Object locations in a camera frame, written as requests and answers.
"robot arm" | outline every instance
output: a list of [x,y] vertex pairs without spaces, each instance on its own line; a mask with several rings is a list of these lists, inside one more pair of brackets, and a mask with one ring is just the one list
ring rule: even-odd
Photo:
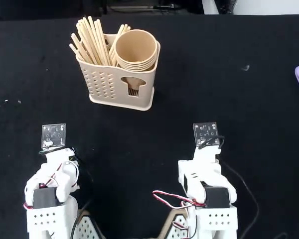
[[216,159],[220,142],[216,123],[194,124],[196,149],[193,160],[178,162],[179,182],[187,197],[204,207],[188,208],[191,239],[236,239],[238,228],[235,188],[221,174]]
[[78,204],[71,192],[79,189],[79,168],[73,149],[65,147],[65,125],[42,127],[42,155],[46,163],[24,188],[30,239],[70,239]]
[[78,164],[70,161],[74,156],[73,150],[65,148],[47,153],[47,162],[26,183],[24,194],[27,206],[33,206],[33,194],[42,187],[56,187],[56,197],[64,203],[71,192],[79,189],[77,185]]

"cable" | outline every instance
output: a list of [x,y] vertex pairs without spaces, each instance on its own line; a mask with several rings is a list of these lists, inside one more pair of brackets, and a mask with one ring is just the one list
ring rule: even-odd
[[31,209],[33,209],[33,207],[28,206],[26,203],[23,203],[23,207],[24,207],[24,209],[26,209],[26,210],[31,210]]
[[75,178],[75,182],[74,184],[72,185],[72,187],[74,187],[77,182],[78,182],[78,179],[79,179],[79,168],[78,168],[78,165],[76,165],[73,161],[64,161],[63,164],[72,164],[74,167],[75,167],[75,171],[76,171],[76,178]]
[[189,237],[189,238],[182,238],[182,239],[192,239],[196,235],[196,232],[197,232],[197,215],[195,217],[196,217],[196,226],[195,226],[194,234],[191,237]]
[[[197,206],[197,207],[204,207],[205,204],[204,203],[198,203],[196,202],[195,200],[190,200],[186,197],[183,197],[183,196],[180,196],[180,195],[177,195],[177,194],[171,194],[171,193],[167,193],[167,192],[164,192],[164,191],[160,191],[160,190],[154,190],[152,192],[153,196],[159,200],[160,202],[168,205],[170,208],[173,208],[173,209],[183,209],[183,208],[188,208],[188,207],[191,207],[191,206]],[[170,204],[168,201],[164,200],[163,198],[161,198],[160,196],[156,195],[156,194],[162,194],[162,195],[167,195],[167,196],[172,196],[172,197],[175,197],[175,198],[178,198],[178,199],[181,199],[185,202],[188,202],[190,205],[182,205],[180,207],[175,207],[173,206],[172,204]]]
[[281,238],[282,236],[285,236],[285,239],[288,239],[288,234],[285,233],[285,232],[282,232],[282,233],[278,234],[277,236],[274,237],[274,239],[279,239],[279,238]]
[[221,147],[222,147],[222,146],[224,145],[224,143],[225,143],[225,137],[222,136],[222,135],[211,136],[210,138],[208,138],[207,140],[205,140],[205,141],[198,147],[198,149],[202,149],[202,148],[208,146],[207,144],[208,144],[210,141],[214,140],[214,139],[222,140],[221,143],[219,142],[219,147],[218,147],[219,149],[221,149]]
[[249,189],[249,187],[247,186],[245,180],[243,179],[243,177],[236,172],[232,167],[230,167],[227,163],[225,163],[224,161],[221,161],[222,164],[224,164],[232,173],[236,174],[236,176],[242,181],[242,183],[245,185],[246,190],[248,191],[248,193],[250,194],[250,196],[252,197],[256,207],[257,207],[257,212],[254,216],[254,219],[249,223],[249,225],[245,228],[245,230],[243,231],[243,233],[241,234],[241,236],[239,237],[239,239],[244,239],[245,235],[248,233],[248,231],[250,230],[250,228],[255,224],[256,220],[258,219],[259,216],[259,204],[254,196],[254,194],[252,193],[252,191]]
[[73,239],[74,237],[74,232],[75,232],[75,228],[76,228],[76,225],[78,224],[79,222],[79,219],[80,217],[82,216],[82,214],[84,213],[85,209],[91,204],[91,202],[93,202],[94,200],[94,197],[92,197],[89,201],[86,202],[86,204],[82,207],[79,215],[76,217],[75,221],[74,221],[74,224],[72,226],[72,231],[71,231],[71,237],[70,239]]
[[160,10],[157,10],[157,9],[151,9],[151,8],[148,8],[148,10],[136,10],[136,9],[131,9],[131,10],[118,10],[118,9],[114,9],[110,6],[108,6],[108,8],[111,10],[111,11],[114,11],[114,12],[119,12],[119,13],[145,13],[145,12],[148,12],[148,13],[152,13],[152,12],[155,12],[155,11],[160,11]]
[[62,146],[62,147],[54,148],[54,149],[51,149],[51,150],[49,150],[49,147],[48,147],[48,148],[46,148],[44,150],[39,151],[39,155],[45,156],[48,153],[52,153],[52,152],[55,152],[55,151],[63,150],[65,148],[68,148],[68,147],[67,146]]

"wooden chopstick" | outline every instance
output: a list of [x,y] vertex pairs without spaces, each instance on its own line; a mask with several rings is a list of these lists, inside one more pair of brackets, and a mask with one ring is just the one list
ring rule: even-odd
[[116,66],[117,60],[114,53],[115,43],[119,37],[131,29],[127,24],[122,24],[114,39],[111,48],[107,48],[101,22],[96,20],[93,22],[92,17],[84,17],[76,24],[78,35],[81,40],[72,33],[71,38],[74,42],[70,44],[70,48],[78,57],[78,59],[95,65]]
[[93,49],[93,52],[96,55],[96,58],[99,59],[99,62],[101,64],[100,58],[98,57],[96,42],[95,42],[95,38],[94,38],[94,35],[93,35],[93,32],[92,32],[91,26],[90,26],[90,24],[88,23],[88,21],[85,17],[82,19],[81,24],[84,27],[85,34],[86,34],[87,38],[90,41],[91,48]]
[[87,53],[89,54],[89,56],[90,56],[90,58],[92,59],[93,63],[97,65],[98,62],[97,62],[97,60],[96,60],[96,58],[95,58],[95,56],[94,56],[94,52],[93,52],[93,50],[92,50],[92,48],[91,48],[91,43],[90,43],[89,40],[86,38],[86,36],[83,35],[83,33],[82,33],[83,30],[81,29],[81,26],[80,26],[79,24],[76,24],[76,26],[77,26],[77,28],[78,28],[78,34],[79,34],[81,40],[82,40],[83,43],[84,43],[84,46],[85,46],[85,49],[87,50]]
[[119,39],[119,36],[122,34],[123,29],[124,29],[124,25],[122,24],[122,25],[120,26],[120,29],[119,29],[118,33],[116,34],[116,37],[115,37],[115,40],[114,40],[113,44],[112,44],[112,46],[111,46],[111,49],[110,49],[110,52],[109,52],[110,57],[112,56],[112,53],[114,52],[114,46],[115,46],[115,43],[116,43],[117,40]]
[[72,33],[71,38],[72,38],[75,46],[77,47],[78,51],[80,52],[81,56],[83,57],[84,61],[86,61],[87,63],[92,63],[91,58],[88,56],[88,54],[83,49],[83,46],[81,45],[77,36],[74,33]]
[[102,26],[101,26],[101,22],[99,19],[97,19],[95,22],[94,22],[94,25],[95,25],[95,29],[99,32],[100,34],[100,43],[101,43],[101,48],[103,47],[103,53],[106,57],[106,62],[107,62],[107,65],[109,66],[110,65],[110,56],[109,56],[109,52],[108,52],[108,49],[106,47],[106,44],[105,44],[105,39],[104,39],[104,35],[103,35],[103,30],[102,30]]
[[83,57],[81,56],[80,52],[73,46],[72,43],[69,44],[69,47],[72,49],[72,51],[75,53],[75,55],[81,60],[83,61]]

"black background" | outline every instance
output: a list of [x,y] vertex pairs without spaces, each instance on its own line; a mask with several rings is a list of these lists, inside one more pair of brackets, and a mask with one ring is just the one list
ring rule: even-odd
[[[148,112],[90,102],[68,47],[76,21],[0,22],[0,238],[26,238],[23,189],[44,162],[42,124],[67,124],[67,144],[96,181],[89,211],[115,239],[158,235],[169,209],[151,191],[183,193],[177,161],[193,156],[192,124],[208,121],[226,136],[223,160],[259,201],[247,238],[299,238],[299,16],[102,17],[106,32],[127,23],[161,43]],[[240,233],[255,206],[223,173],[237,189]]]

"utensil holder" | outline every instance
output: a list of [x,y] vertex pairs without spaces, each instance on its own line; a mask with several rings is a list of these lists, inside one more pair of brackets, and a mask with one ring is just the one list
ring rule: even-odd
[[[116,34],[104,34],[107,48],[111,48]],[[116,66],[99,66],[81,61],[79,62],[86,86],[90,93],[90,100],[94,103],[147,111],[151,108],[154,96],[154,79],[160,52],[157,42],[157,58],[152,69],[143,72],[133,72]],[[129,88],[126,78],[133,77],[145,81],[139,90]]]

